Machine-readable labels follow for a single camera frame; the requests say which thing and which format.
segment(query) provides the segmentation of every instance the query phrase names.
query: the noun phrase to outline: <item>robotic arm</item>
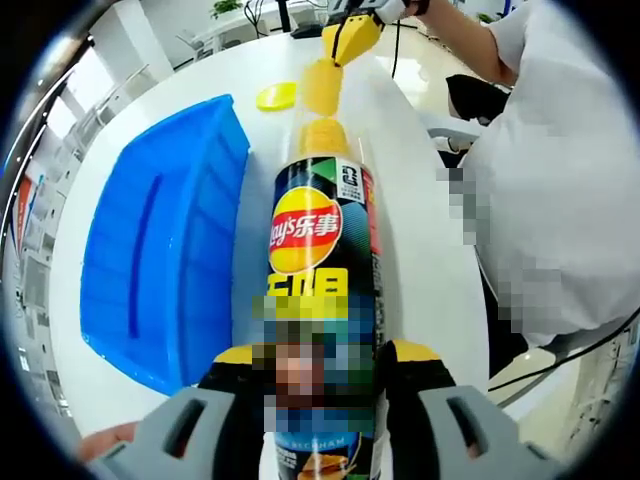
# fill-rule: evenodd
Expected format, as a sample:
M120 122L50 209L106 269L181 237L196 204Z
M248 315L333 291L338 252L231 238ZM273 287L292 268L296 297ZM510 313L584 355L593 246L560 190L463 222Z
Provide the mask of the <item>robotic arm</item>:
M371 49L384 26L400 20L410 3L418 4L418 15L429 8L429 0L332 0L322 31L326 56L344 67Z
M252 363L251 346L221 354L198 388L185 388L160 405L140 422L133 443L114 446L90 470L110 480L257 480L265 378ZM393 478L559 477L560 465L519 443L517 425L497 406L472 387L454 386L430 349L388 342L374 379L389 401Z

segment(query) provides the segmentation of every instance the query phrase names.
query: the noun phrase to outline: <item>desk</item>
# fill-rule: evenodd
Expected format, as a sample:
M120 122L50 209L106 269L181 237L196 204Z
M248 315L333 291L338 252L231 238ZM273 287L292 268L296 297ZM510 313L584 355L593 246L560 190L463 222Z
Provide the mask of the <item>desk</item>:
M65 204L50 276L51 337L60 381L83 435L136 420L164 400L96 355L80 336L80 278L85 243L100 193L122 148L163 118L231 93L252 146L234 250L234 342L252 340L251 297L263 295L273 181L293 111L262 113L264 87L300 78L322 53L320 39L276 35L207 58L169 77L127 106L96 137ZM346 69L345 121L368 134L381 188L389 336L439 352L461 384L486 391L488 340L475 253L450 212L448 185L431 140L389 72L372 55Z

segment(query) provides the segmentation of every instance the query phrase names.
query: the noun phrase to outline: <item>yellow cap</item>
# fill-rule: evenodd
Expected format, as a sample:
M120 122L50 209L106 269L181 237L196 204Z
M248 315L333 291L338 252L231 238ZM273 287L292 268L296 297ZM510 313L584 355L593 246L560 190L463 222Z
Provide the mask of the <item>yellow cap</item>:
M440 360L437 353L429 347L418 343L396 339L393 341L393 346L396 349L398 362L429 362L431 360Z
M336 66L330 58L317 60L304 71L302 102L318 115L335 115L341 89L342 67Z
M329 153L349 156L347 136L340 122L333 118L312 120L300 129L300 155Z
M296 84L276 83L262 90L256 98L256 107L264 112L275 112L293 107L296 101Z

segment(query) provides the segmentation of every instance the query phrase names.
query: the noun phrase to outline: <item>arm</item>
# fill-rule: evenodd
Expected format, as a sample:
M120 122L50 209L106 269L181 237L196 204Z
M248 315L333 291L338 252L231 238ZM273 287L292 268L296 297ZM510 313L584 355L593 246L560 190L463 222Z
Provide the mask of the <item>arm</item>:
M489 82L510 86L515 83L517 75L498 56L491 31L465 16L448 0L431 0L427 13L418 18L479 76Z

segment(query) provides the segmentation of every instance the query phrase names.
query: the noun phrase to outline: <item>lay's logo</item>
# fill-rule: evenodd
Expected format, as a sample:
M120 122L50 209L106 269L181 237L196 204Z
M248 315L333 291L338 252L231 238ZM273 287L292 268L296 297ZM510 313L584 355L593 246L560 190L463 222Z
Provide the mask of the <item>lay's logo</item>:
M273 212L269 263L283 275L313 268L329 256L341 233L337 202L312 187L291 189Z

